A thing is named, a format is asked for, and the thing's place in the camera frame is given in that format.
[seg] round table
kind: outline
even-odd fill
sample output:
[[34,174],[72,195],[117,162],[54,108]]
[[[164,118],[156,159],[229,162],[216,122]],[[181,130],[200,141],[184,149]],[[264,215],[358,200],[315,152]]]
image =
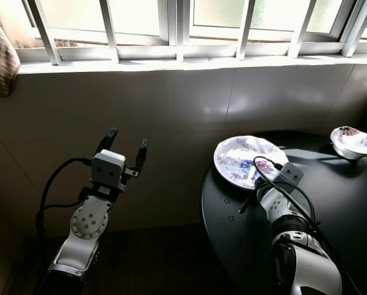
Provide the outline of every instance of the round table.
[[[263,137],[283,149],[304,176],[299,183],[312,200],[317,221],[363,294],[367,294],[367,158],[348,161],[325,136],[269,132]],[[217,257],[242,294],[267,294],[272,272],[272,234],[257,201],[238,208],[248,191],[227,182],[214,165],[202,186],[203,221]],[[343,277],[344,294],[355,294]]]

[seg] plate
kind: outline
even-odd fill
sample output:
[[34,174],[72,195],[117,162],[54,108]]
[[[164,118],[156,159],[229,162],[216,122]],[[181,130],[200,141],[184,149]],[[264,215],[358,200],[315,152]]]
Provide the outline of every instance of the plate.
[[335,128],[332,142],[339,148],[356,154],[367,155],[367,133],[350,126]]
[[[216,169],[222,177],[235,186],[254,189],[260,174],[255,169],[253,159],[263,155],[279,164],[288,162],[286,154],[276,145],[255,136],[236,136],[218,144],[213,154]],[[269,179],[275,179],[278,170],[266,160],[257,160],[258,167]]]

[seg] small bowl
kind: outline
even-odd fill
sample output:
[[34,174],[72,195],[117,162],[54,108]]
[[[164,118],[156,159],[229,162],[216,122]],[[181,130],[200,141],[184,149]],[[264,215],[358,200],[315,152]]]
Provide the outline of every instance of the small bowl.
[[349,159],[349,160],[358,160],[362,157],[365,157],[365,155],[350,152],[346,149],[343,149],[337,146],[336,144],[333,144],[333,149],[337,152],[338,155],[342,156],[343,158]]
[[349,160],[367,157],[367,133],[350,126],[341,126],[331,132],[334,150]]

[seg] black cable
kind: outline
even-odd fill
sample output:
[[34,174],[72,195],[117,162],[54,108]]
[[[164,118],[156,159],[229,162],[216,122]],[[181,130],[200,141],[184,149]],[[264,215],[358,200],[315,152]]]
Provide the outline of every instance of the black cable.
[[289,186],[291,186],[291,187],[293,187],[293,188],[295,188],[297,191],[299,191],[303,196],[304,196],[304,198],[306,199],[306,201],[307,201],[307,203],[309,204],[309,207],[310,207],[310,215],[311,215],[311,217],[309,218],[308,217],[308,215],[306,214],[306,212],[305,212],[305,215],[304,215],[304,217],[306,218],[306,219],[310,219],[310,220],[312,220],[313,221],[313,223],[315,223],[316,222],[316,216],[315,216],[315,210],[314,210],[314,206],[313,206],[313,203],[312,203],[312,201],[310,200],[310,198],[307,196],[307,194],[300,188],[300,187],[297,187],[295,184],[293,184],[293,183],[288,183],[288,182],[284,182],[284,181],[271,181],[268,177],[266,177],[265,176],[265,174],[258,168],[258,166],[257,166],[257,163],[256,163],[256,159],[265,159],[265,160],[267,160],[268,162],[270,162],[270,163],[272,163],[273,164],[273,166],[274,167],[277,167],[277,165],[279,165],[279,164],[277,164],[277,163],[275,163],[274,161],[272,161],[271,159],[268,159],[268,158],[266,158],[266,157],[263,157],[263,156],[261,156],[261,155],[258,155],[257,157],[254,157],[254,159],[253,159],[253,165],[255,166],[255,169],[257,169],[257,171],[258,171],[258,173],[262,176],[262,178],[264,178],[264,180],[268,183],[268,184],[270,184],[271,186],[273,186],[276,190],[278,190],[282,195],[284,195],[285,197],[286,197],[286,195],[288,195],[288,197],[286,197],[295,207],[297,207],[297,210],[299,209],[298,207],[300,207],[300,209],[302,209],[302,206],[300,206],[300,204],[298,204],[298,202],[296,202],[294,199],[292,199],[291,198],[291,196],[290,196],[290,194],[289,193],[287,193],[284,189],[282,189],[281,187],[278,187],[278,186],[276,186],[276,185],[272,185],[272,183],[273,184],[275,184],[275,183],[283,183],[283,184],[287,184],[287,185],[289,185]]
[[244,212],[246,211],[247,209],[247,205],[249,204],[249,201],[251,199],[251,196],[252,195],[256,195],[257,194],[257,191],[259,189],[261,189],[262,187],[265,187],[265,186],[269,186],[268,183],[262,183],[260,184],[258,187],[256,187],[254,190],[252,190],[252,192],[250,193],[250,195],[247,197],[247,199],[242,203],[242,205],[239,207],[238,209],[238,213],[239,214],[244,214]]
[[49,208],[71,208],[71,207],[75,207],[75,206],[78,206],[79,204],[82,203],[82,200],[77,200],[76,202],[74,203],[71,203],[71,204],[52,204],[52,205],[47,205],[43,208],[43,210],[40,210],[37,212],[37,215],[36,215],[36,223],[39,222],[40,220],[40,217],[41,216],[44,216],[44,212],[46,209],[49,209]]
[[335,264],[341,268],[344,273],[347,275],[347,278],[350,280],[351,284],[353,285],[353,287],[355,288],[355,290],[358,292],[359,295],[361,295],[361,292],[359,291],[358,287],[355,285],[355,283],[353,282],[353,280],[351,279],[351,276],[349,275],[348,271],[345,269],[345,267],[343,266],[341,259],[339,258],[339,256],[336,254],[336,251],[334,250],[334,248],[332,247],[330,241],[326,238],[326,236],[322,233],[322,231],[320,230],[320,228],[316,225],[316,223],[307,215],[307,213],[305,212],[305,210],[295,202],[295,200],[289,195],[289,193],[287,193],[284,189],[282,189],[281,187],[278,187],[277,185],[274,184],[274,182],[272,180],[270,180],[257,166],[256,163],[256,159],[265,159],[269,162],[271,162],[273,165],[276,165],[275,162],[273,162],[271,159],[268,159],[266,157],[263,157],[261,155],[254,157],[253,159],[253,164],[255,166],[255,168],[257,169],[258,173],[262,176],[262,178],[264,178],[264,180],[270,184],[274,189],[276,189],[279,193],[281,193],[287,200],[289,200],[295,207],[296,209],[300,212],[300,214],[302,214],[307,222],[310,224],[310,226],[313,228],[314,231],[316,231],[316,234],[318,234],[319,236],[321,236],[322,241],[324,242],[324,244],[326,245],[326,247],[328,248],[329,252],[332,253],[332,255],[330,254],[330,256],[332,257],[332,260],[335,262]]
[[36,215],[36,230],[37,230],[37,237],[39,241],[39,251],[40,251],[40,262],[41,262],[41,270],[45,268],[44,263],[44,210],[45,210],[45,202],[47,200],[47,194],[49,191],[49,187],[56,178],[56,176],[69,164],[74,162],[81,162],[85,164],[86,166],[92,165],[92,160],[86,159],[86,158],[72,158],[67,161],[65,161],[63,164],[61,164],[50,176],[50,178],[47,181],[47,184],[45,185],[44,191],[42,192],[41,201],[40,201],[40,209]]

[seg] floral plate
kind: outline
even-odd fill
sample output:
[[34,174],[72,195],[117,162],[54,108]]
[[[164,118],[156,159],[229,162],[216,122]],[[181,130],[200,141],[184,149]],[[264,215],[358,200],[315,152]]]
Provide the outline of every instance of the floral plate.
[[[286,164],[286,154],[273,143],[255,136],[236,136],[218,144],[213,154],[216,169],[230,183],[243,189],[254,189],[260,174],[255,169],[253,159],[263,155],[275,163]],[[278,170],[266,160],[258,159],[258,167],[269,178],[274,179]]]

